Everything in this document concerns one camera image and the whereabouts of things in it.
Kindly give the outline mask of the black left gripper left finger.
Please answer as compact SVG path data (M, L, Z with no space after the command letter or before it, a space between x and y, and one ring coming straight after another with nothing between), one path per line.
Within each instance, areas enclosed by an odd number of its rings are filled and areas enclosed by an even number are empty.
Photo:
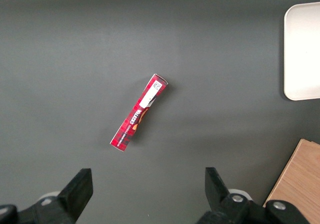
M81 169L57 195L45 195L18 212L18 223L75 224L92 195L92 170Z

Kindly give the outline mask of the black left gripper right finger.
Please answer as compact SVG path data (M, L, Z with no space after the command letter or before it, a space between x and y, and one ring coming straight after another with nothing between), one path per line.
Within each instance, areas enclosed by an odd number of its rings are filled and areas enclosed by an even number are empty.
M264 209L246 195L231 193L216 168L205 169L205 195L210 211L205 212L198 224L264 224Z

